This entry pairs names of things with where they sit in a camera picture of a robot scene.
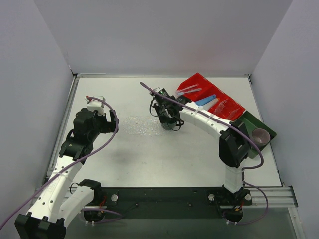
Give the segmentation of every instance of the blue marker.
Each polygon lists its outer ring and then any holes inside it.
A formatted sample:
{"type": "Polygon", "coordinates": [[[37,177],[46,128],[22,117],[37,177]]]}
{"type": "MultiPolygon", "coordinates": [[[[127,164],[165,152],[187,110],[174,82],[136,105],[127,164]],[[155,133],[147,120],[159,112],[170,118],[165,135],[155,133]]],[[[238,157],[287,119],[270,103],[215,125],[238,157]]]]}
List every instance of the blue marker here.
{"type": "Polygon", "coordinates": [[[207,104],[208,102],[212,101],[213,99],[216,98],[216,95],[211,95],[211,96],[208,96],[204,99],[201,99],[199,101],[195,101],[195,103],[198,105],[198,106],[203,106],[204,104],[207,104]]]}

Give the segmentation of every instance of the gray floor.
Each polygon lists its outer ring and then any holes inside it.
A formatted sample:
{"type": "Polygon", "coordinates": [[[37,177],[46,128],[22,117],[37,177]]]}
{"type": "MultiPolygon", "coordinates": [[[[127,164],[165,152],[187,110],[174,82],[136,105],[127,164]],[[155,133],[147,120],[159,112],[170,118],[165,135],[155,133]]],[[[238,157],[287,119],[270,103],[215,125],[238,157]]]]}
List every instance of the gray floor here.
{"type": "MultiPolygon", "coordinates": [[[[264,209],[246,209],[243,221],[260,216],[264,209]]],[[[66,239],[295,239],[288,209],[272,208],[265,218],[249,226],[227,226],[225,220],[121,220],[92,227],[78,217],[66,239]]]]}

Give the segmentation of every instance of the screw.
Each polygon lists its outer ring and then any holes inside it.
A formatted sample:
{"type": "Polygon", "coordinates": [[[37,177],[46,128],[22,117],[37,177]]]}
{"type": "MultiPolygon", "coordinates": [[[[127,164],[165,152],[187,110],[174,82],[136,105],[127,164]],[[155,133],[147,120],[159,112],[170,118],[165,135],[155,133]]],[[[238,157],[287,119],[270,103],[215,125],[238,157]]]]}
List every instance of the screw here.
{"type": "Polygon", "coordinates": [[[112,196],[111,196],[111,200],[113,201],[113,202],[116,202],[117,200],[118,200],[118,195],[116,195],[116,194],[113,194],[112,196]]]}
{"type": "Polygon", "coordinates": [[[250,195],[250,194],[247,194],[247,195],[245,196],[245,199],[246,199],[247,201],[250,201],[250,200],[251,200],[251,195],[250,195]]]}
{"type": "Polygon", "coordinates": [[[208,199],[209,199],[210,201],[214,201],[214,200],[215,200],[215,195],[214,195],[214,194],[209,194],[209,195],[208,195],[208,199]]]}

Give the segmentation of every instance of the black metal base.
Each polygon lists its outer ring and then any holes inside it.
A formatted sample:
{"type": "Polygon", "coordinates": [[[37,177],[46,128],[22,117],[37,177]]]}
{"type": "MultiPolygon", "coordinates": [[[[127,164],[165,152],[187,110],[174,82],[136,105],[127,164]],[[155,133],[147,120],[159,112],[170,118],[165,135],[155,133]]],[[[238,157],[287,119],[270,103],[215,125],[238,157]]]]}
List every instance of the black metal base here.
{"type": "MultiPolygon", "coordinates": [[[[220,206],[252,205],[243,189],[236,194],[224,187],[195,188],[102,188],[108,210],[126,219],[214,219],[221,218],[220,206]]],[[[105,218],[115,218],[107,214],[105,218]]]]}

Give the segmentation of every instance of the green tray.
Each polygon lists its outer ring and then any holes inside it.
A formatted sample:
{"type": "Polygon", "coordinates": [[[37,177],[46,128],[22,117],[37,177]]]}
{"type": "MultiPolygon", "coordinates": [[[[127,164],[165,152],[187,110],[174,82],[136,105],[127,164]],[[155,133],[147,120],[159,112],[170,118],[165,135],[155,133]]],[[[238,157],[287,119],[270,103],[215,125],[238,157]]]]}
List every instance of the green tray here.
{"type": "MultiPolygon", "coordinates": [[[[270,135],[269,142],[271,142],[277,136],[277,134],[272,129],[270,129],[268,126],[266,126],[264,123],[262,123],[259,119],[254,117],[249,111],[245,111],[241,115],[241,117],[239,117],[237,120],[240,120],[245,124],[247,131],[248,131],[248,135],[250,138],[252,138],[252,132],[254,131],[254,129],[257,129],[257,128],[262,128],[269,133],[269,135],[270,135]]],[[[259,147],[260,151],[262,151],[267,145],[259,147]]],[[[257,155],[258,155],[258,153],[254,149],[251,149],[248,152],[248,157],[250,157],[250,158],[254,158],[257,155]]]]}

